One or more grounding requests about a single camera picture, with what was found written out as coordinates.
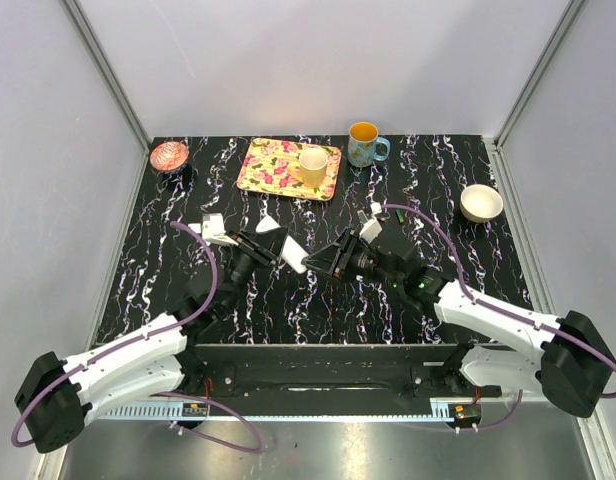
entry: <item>cup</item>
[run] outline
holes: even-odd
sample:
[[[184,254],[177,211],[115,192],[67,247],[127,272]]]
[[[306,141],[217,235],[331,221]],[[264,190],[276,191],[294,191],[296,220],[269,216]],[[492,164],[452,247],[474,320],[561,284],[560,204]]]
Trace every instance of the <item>cup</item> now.
[[[386,147],[386,153],[377,153],[377,144]],[[372,162],[383,162],[390,154],[390,142],[379,136],[379,130],[372,123],[357,122],[350,127],[348,135],[348,161],[357,168],[365,168]]]
[[[301,180],[306,187],[315,188],[323,183],[328,167],[328,155],[321,148],[307,148],[302,151],[298,164],[299,175],[293,172],[293,168],[289,168],[288,173]]]

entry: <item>gray floor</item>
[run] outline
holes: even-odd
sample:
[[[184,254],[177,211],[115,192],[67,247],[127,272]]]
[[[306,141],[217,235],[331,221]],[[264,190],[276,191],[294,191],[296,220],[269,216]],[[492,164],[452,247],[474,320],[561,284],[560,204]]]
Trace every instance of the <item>gray floor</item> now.
[[[484,424],[505,413],[500,405],[484,408]],[[251,441],[237,423],[201,428],[235,442]],[[593,478],[576,421],[546,404],[524,404],[501,430],[459,437],[395,424],[268,423],[258,428],[267,451],[248,455],[178,437],[163,425],[100,420],[71,444],[61,479]]]

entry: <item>white bowl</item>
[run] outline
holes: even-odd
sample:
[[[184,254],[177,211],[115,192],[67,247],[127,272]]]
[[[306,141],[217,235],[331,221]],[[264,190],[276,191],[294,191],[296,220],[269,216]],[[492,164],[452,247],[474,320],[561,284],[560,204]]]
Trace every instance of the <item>white bowl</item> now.
[[[470,185],[461,192],[461,213],[472,222],[489,222],[503,209],[501,195],[487,185]]]

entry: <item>black marble tabletop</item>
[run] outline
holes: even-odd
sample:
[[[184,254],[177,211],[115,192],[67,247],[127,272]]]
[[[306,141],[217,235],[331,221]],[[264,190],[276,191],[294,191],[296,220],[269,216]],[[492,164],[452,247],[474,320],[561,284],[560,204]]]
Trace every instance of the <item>black marble tabletop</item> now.
[[[283,137],[342,149],[334,198],[327,203],[254,194],[235,181],[252,138],[176,138],[188,144],[190,160],[180,173],[162,175],[148,167],[139,190],[97,342],[108,342],[155,318],[183,292],[201,248],[169,226],[171,220],[201,222],[222,213],[227,229],[254,231],[266,214],[290,227],[310,253],[334,241],[347,226],[358,226],[357,211],[371,201],[418,206],[456,243],[466,280],[473,287],[530,307],[505,215],[483,225],[459,213],[462,189],[473,183],[495,186],[479,136],[388,136],[389,159],[358,170],[346,161],[345,136]],[[155,140],[153,146],[165,140]],[[393,251],[417,246],[423,261],[455,272],[448,249],[434,231],[412,215],[400,225],[394,213],[383,224],[379,243]],[[226,247],[213,247],[226,261]],[[479,339],[472,332],[418,318],[379,284],[343,284],[308,272],[297,275],[283,262],[259,270],[243,301],[218,328],[218,343],[439,343]]]

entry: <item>yellow tray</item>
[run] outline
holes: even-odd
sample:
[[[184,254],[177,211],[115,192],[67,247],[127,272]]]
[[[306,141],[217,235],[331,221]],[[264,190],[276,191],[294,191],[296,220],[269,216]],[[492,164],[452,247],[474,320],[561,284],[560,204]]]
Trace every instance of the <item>yellow tray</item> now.
[[[307,148],[322,148],[328,154],[324,182],[315,188],[304,186],[297,166],[299,154]],[[327,202],[335,194],[341,150],[328,145],[255,138],[239,172],[237,187],[249,192]]]

